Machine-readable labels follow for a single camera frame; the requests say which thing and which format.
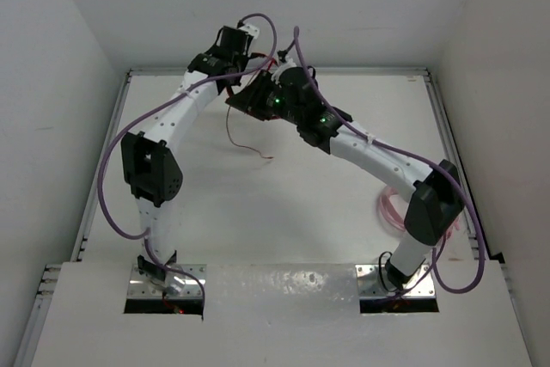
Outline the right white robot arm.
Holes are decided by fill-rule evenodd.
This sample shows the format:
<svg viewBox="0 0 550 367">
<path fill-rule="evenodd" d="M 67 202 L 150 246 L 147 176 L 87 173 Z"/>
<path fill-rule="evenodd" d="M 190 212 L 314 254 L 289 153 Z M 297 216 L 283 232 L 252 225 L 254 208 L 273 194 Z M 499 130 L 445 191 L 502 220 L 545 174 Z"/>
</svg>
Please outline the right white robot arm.
<svg viewBox="0 0 550 367">
<path fill-rule="evenodd" d="M 331 106 L 317 81 L 301 67 L 278 74 L 262 70 L 226 103 L 261 121 L 291 123 L 305 143 L 360 167 L 396 190 L 407 204 L 405 234 L 386 261 L 383 281 L 398 291 L 463 211 L 452 162 L 442 160 L 432 167 L 383 148 L 351 115 Z"/>
</svg>

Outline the red headphones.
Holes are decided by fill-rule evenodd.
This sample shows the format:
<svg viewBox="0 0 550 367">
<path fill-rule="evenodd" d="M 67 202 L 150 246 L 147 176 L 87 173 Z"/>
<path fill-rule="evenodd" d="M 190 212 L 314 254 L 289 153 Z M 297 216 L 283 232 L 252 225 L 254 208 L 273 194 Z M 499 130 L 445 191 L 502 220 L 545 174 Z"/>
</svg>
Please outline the red headphones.
<svg viewBox="0 0 550 367">
<path fill-rule="evenodd" d="M 251 61 L 255 61 L 255 60 L 265 60 L 267 58 L 267 54 L 266 53 L 263 53 L 263 52 L 253 52 L 250 56 L 250 60 Z M 247 81 L 241 85 L 241 88 L 235 92 L 231 87 L 227 87 L 226 88 L 226 92 L 227 92 L 227 99 L 225 100 L 225 103 L 226 104 L 229 104 L 229 99 L 235 95 L 239 95 L 241 92 L 244 91 L 244 89 L 248 88 L 250 86 L 251 83 L 254 82 L 255 78 L 262 72 L 262 71 L 269 71 L 271 70 L 273 67 L 279 67 L 279 62 L 278 62 L 278 58 L 277 57 L 271 57 L 269 59 L 269 62 L 262 66 L 260 69 L 257 69 L 255 70 L 254 72 L 252 72 L 250 75 L 249 75 L 249 78 L 247 79 Z"/>
</svg>

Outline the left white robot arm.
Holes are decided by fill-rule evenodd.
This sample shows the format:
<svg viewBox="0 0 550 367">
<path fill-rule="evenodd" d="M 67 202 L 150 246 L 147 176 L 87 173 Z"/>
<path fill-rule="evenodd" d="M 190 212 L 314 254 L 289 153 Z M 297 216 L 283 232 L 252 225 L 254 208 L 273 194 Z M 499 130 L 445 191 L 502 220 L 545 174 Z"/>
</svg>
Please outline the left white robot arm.
<svg viewBox="0 0 550 367">
<path fill-rule="evenodd" d="M 241 79 L 208 82 L 195 89 L 191 86 L 208 77 L 243 72 L 250 60 L 251 45 L 259 35 L 260 30 L 248 23 L 222 27 L 214 45 L 188 65 L 174 93 L 180 100 L 161 110 L 149 127 L 137 134 L 127 132 L 121 140 L 124 179 L 137 201 L 140 229 L 146 233 L 137 266 L 159 282 L 166 279 L 163 267 L 176 260 L 167 219 L 170 201 L 184 181 L 175 159 L 177 149 L 199 114 L 223 89 L 238 85 Z"/>
</svg>

